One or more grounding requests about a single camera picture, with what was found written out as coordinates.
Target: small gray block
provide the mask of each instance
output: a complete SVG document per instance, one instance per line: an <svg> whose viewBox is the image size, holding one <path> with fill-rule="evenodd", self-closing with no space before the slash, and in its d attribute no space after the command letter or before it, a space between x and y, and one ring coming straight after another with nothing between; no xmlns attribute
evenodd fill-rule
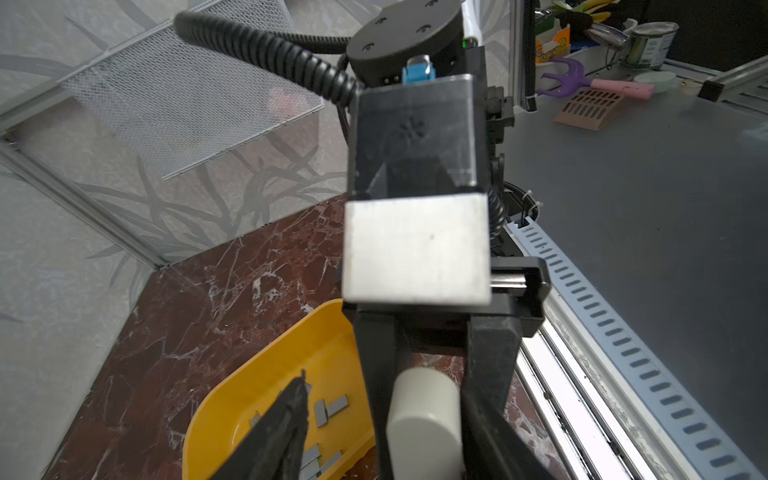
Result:
<svg viewBox="0 0 768 480"><path fill-rule="evenodd" d="M321 474L325 473L326 470L328 470L328 468L333 467L333 464L338 462L340 459L341 459L341 452L336 452L335 454L333 454L333 457L331 457L331 459L328 462L325 462L320 466L320 473Z"/></svg>
<svg viewBox="0 0 768 480"><path fill-rule="evenodd" d="M306 467L312 460L320 457L320 448L315 444L301 456L301 468Z"/></svg>
<svg viewBox="0 0 768 480"><path fill-rule="evenodd" d="M320 462L315 458L309 465L302 468L299 472L299 480L310 480L315 478L320 473Z"/></svg>
<svg viewBox="0 0 768 480"><path fill-rule="evenodd" d="M326 401L318 400L315 402L315 420L317 421L317 428L325 426L328 423L328 416L326 415Z"/></svg>
<svg viewBox="0 0 768 480"><path fill-rule="evenodd" d="M251 417L251 419L248 420L248 422L250 423L250 427L253 428L253 426L256 425L259 422L259 420L261 420L261 414L258 412L254 413L253 417Z"/></svg>
<svg viewBox="0 0 768 480"><path fill-rule="evenodd" d="M346 401L346 395L342 395L340 398L328 405L328 416L332 417L336 413L341 412L349 406L349 402Z"/></svg>

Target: blue connector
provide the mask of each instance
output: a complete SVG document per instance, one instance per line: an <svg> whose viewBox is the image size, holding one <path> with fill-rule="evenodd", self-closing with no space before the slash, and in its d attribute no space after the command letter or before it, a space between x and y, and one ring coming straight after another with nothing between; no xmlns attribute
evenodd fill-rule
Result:
<svg viewBox="0 0 768 480"><path fill-rule="evenodd" d="M406 66L402 68L402 83L428 80L435 80L435 68L432 67L429 55L416 55L409 58Z"/></svg>

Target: white cylinder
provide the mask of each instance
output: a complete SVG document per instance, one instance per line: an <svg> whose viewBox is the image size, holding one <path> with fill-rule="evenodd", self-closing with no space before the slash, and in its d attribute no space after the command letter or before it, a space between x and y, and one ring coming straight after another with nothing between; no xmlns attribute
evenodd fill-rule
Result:
<svg viewBox="0 0 768 480"><path fill-rule="evenodd" d="M419 367L400 373L386 434L395 480L461 478L461 399L446 374Z"/></svg>

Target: black cylindrical motor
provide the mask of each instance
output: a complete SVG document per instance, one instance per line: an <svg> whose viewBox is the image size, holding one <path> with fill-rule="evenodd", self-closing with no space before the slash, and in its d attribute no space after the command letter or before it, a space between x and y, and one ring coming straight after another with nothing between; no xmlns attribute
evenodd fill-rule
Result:
<svg viewBox="0 0 768 480"><path fill-rule="evenodd" d="M409 58L429 55L437 76L463 54L461 0L405 0L385 7L346 46L352 69L368 87L399 83Z"/></svg>

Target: pink handle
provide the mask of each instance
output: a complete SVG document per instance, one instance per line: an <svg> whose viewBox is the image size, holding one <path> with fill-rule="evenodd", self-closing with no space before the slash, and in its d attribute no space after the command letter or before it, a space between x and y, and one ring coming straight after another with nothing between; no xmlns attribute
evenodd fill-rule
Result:
<svg viewBox="0 0 768 480"><path fill-rule="evenodd" d="M598 90L612 91L616 94L624 94L628 97L647 100L654 94L654 84L641 84L636 81L602 80L595 78L590 87Z"/></svg>

